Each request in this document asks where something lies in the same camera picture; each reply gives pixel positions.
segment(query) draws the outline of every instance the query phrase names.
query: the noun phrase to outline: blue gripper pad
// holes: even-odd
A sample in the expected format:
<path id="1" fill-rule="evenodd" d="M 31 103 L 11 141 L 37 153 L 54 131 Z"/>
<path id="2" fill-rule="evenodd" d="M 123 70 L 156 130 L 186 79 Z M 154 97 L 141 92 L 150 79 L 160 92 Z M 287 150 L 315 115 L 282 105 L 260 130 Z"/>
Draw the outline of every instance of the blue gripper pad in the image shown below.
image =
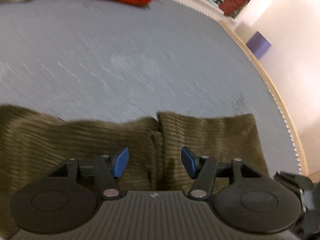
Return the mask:
<path id="1" fill-rule="evenodd" d="M 113 161 L 112 174 L 114 178 L 120 178 L 129 161 L 129 149 L 126 147 Z"/>
<path id="2" fill-rule="evenodd" d="M 199 157 L 196 156 L 188 147 L 181 149 L 181 161 L 191 179 L 198 176 Z"/>

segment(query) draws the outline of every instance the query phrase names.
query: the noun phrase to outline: purple object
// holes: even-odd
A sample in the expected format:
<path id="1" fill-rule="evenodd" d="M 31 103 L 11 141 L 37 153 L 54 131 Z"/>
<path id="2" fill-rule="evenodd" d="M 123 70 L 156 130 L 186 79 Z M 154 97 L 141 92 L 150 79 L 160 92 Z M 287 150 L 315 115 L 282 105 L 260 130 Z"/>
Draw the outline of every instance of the purple object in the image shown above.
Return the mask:
<path id="1" fill-rule="evenodd" d="M 246 45 L 257 59 L 260 59 L 271 46 L 269 41 L 260 32 L 256 32 Z"/>

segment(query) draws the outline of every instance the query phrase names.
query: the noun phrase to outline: round gray table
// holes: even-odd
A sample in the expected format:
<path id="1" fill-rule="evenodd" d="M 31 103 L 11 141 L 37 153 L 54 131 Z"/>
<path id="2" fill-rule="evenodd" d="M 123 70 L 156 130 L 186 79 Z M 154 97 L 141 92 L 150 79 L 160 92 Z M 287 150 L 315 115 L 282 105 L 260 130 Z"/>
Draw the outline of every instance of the round gray table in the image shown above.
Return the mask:
<path id="1" fill-rule="evenodd" d="M 299 172 L 262 78 L 219 23 L 171 0 L 0 5 L 0 102 L 63 119 L 253 113 L 270 171 Z"/>

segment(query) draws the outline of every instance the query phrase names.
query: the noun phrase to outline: scratch marks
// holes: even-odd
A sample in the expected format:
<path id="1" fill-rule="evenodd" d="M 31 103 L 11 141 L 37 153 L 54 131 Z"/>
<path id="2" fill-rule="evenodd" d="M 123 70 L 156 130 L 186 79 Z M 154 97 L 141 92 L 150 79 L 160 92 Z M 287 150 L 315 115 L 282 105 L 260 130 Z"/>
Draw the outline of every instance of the scratch marks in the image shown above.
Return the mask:
<path id="1" fill-rule="evenodd" d="M 4 64 L 2 63 L 2 60 L 0 61 L 0 81 L 2 80 L 2 78 L 5 76 L 5 74 L 7 73 L 8 69 L 6 67 L 4 67 Z"/>
<path id="2" fill-rule="evenodd" d="M 191 96 L 188 92 L 183 91 L 183 93 L 184 93 L 185 95 L 189 96 L 189 97 L 191 98 L 191 100 L 193 100 L 192 96 Z"/>
<path id="3" fill-rule="evenodd" d="M 100 63 L 100 65 L 105 71 L 107 71 L 107 69 L 102 65 L 102 63 Z"/>
<path id="4" fill-rule="evenodd" d="M 2 62 L 0 62 L 1 65 L 4 66 L 4 64 L 7 66 L 7 68 L 14 74 L 13 70 L 10 68 L 10 66 L 8 65 L 8 63 L 6 63 L 6 61 L 4 59 L 1 60 Z"/>
<path id="5" fill-rule="evenodd" d="M 246 101 L 243 94 L 237 95 L 235 100 L 232 100 L 232 109 L 235 115 L 246 113 Z"/>
<path id="6" fill-rule="evenodd" d="M 132 87 L 130 87 L 130 85 L 129 85 L 129 84 L 127 84 L 127 87 L 129 87 L 129 88 L 130 88 L 130 90 L 131 90 L 131 92 L 133 92 L 133 89 L 132 89 Z"/>
<path id="7" fill-rule="evenodd" d="M 41 66 L 42 66 L 50 75 L 52 75 L 56 80 L 59 81 L 59 79 L 57 79 L 49 70 L 47 70 L 47 69 L 44 67 L 44 65 L 41 64 Z"/>
<path id="8" fill-rule="evenodd" d="M 85 67 L 84 67 L 83 65 L 81 65 L 80 63 L 79 63 L 79 65 L 80 65 L 81 67 L 83 67 L 84 70 L 87 71 L 90 75 L 94 76 L 94 77 L 97 78 L 99 81 L 101 81 L 106 87 L 108 87 L 107 84 L 106 84 L 102 79 L 98 78 L 97 75 L 95 75 L 95 74 L 93 74 L 92 72 L 90 72 L 87 68 L 85 68 Z"/>
<path id="9" fill-rule="evenodd" d="M 67 70 L 64 66 L 62 66 L 58 60 L 56 60 L 56 62 L 57 62 L 57 63 L 60 65 L 60 67 L 62 67 L 65 71 L 67 71 L 68 73 L 70 73 L 71 75 L 73 75 L 73 76 L 78 80 L 78 82 L 81 84 L 80 79 L 78 79 L 75 74 L 73 74 L 71 71 Z"/>
<path id="10" fill-rule="evenodd" d="M 148 87 L 150 87 L 151 88 L 151 90 L 154 92 L 154 93 L 156 93 L 154 90 L 153 90 L 153 88 L 149 85 L 149 84 L 146 84 Z"/>
<path id="11" fill-rule="evenodd" d="M 27 54 L 27 53 L 24 51 L 24 49 L 23 49 L 11 36 L 9 36 L 9 37 L 19 46 L 19 48 L 23 51 L 24 54 Z"/>
<path id="12" fill-rule="evenodd" d="M 208 90 L 205 89 L 203 86 L 201 86 L 196 80 L 195 80 L 195 83 L 196 83 L 196 85 L 197 85 L 199 88 L 201 88 L 203 91 L 205 91 L 206 94 L 207 94 L 211 99 L 213 99 L 213 100 L 215 100 L 217 103 L 219 103 L 219 102 L 217 101 L 217 99 L 214 98 L 214 97 L 208 92 Z M 206 103 L 211 104 L 208 100 L 206 100 L 206 99 L 202 96 L 202 94 L 199 94 L 199 97 L 200 97 L 202 100 L 204 100 Z"/>
<path id="13" fill-rule="evenodd" d="M 17 29 L 17 31 L 18 31 L 18 33 L 20 33 L 20 35 L 22 35 L 24 38 L 26 38 L 20 30 Z"/>
<path id="14" fill-rule="evenodd" d="M 24 67 L 34 76 L 34 74 L 30 71 L 30 69 L 27 68 L 26 65 L 24 65 Z"/>

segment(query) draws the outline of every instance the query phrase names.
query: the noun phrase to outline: olive green sweater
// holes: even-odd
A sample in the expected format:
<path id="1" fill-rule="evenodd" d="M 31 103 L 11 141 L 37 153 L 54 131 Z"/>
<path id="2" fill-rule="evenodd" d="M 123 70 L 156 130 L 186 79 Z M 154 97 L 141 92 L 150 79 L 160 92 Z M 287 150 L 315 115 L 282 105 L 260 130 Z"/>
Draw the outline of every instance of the olive green sweater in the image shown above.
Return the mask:
<path id="1" fill-rule="evenodd" d="M 128 123 L 63 121 L 18 106 L 0 106 L 0 236 L 16 227 L 8 204 L 12 194 L 69 157 L 90 158 L 129 148 L 129 163 L 117 181 L 122 190 L 183 190 L 189 179 L 180 158 L 183 146 L 196 155 L 230 162 L 238 157 L 267 173 L 252 114 L 223 118 L 158 113 L 158 120 Z M 226 185 L 217 183 L 215 191 Z"/>

